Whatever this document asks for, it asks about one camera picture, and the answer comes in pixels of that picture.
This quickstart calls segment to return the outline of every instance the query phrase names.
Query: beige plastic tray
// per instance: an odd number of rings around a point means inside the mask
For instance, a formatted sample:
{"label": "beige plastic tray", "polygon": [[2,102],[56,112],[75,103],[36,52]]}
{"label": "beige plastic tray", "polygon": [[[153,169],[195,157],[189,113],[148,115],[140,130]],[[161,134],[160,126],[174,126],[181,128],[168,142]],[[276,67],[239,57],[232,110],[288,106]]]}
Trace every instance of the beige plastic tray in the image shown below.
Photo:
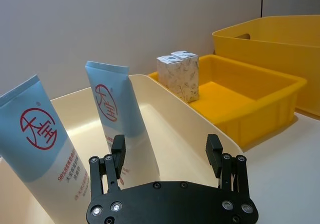
{"label": "beige plastic tray", "polygon": [[[130,79],[158,161],[162,180],[187,180],[216,186],[205,144],[209,133],[217,134],[224,151],[241,153],[225,134],[164,87],[145,75]],[[52,101],[62,123],[89,169],[88,159],[103,157],[108,148],[90,88]],[[17,178],[0,162],[0,223],[53,224],[51,219]]]}

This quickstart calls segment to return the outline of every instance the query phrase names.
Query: table surface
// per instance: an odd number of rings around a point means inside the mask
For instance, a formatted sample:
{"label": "table surface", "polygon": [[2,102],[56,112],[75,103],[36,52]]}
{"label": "table surface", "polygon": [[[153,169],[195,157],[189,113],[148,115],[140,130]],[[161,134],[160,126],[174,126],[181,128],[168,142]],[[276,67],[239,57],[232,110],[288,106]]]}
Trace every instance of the table surface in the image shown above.
{"label": "table surface", "polygon": [[295,115],[294,124],[244,154],[258,223],[320,223],[320,121]]}

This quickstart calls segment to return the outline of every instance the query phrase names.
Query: red circular logo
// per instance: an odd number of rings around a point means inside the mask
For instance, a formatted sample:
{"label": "red circular logo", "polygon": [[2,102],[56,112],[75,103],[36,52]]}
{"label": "red circular logo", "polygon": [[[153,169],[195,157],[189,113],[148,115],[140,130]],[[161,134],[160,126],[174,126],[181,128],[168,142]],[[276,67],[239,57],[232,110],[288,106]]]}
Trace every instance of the red circular logo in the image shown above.
{"label": "red circular logo", "polygon": [[109,89],[102,84],[95,87],[96,102],[102,114],[110,121],[115,122],[118,119],[118,110]]}
{"label": "red circular logo", "polygon": [[27,109],[20,117],[20,127],[27,134],[27,140],[40,150],[49,150],[55,144],[55,124],[51,115],[40,108]]}

